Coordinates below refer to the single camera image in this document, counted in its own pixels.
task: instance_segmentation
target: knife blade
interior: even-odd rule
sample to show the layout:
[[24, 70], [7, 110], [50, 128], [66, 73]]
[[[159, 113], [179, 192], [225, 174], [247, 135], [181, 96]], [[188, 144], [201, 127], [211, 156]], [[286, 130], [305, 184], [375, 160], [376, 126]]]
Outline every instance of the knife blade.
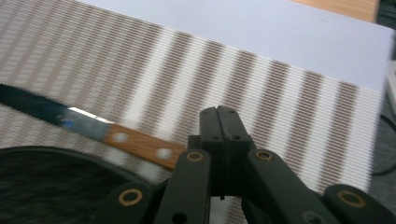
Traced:
[[0, 103], [50, 124], [63, 127], [131, 153], [144, 160], [173, 169], [185, 148], [148, 134], [123, 127], [76, 107], [0, 83]]

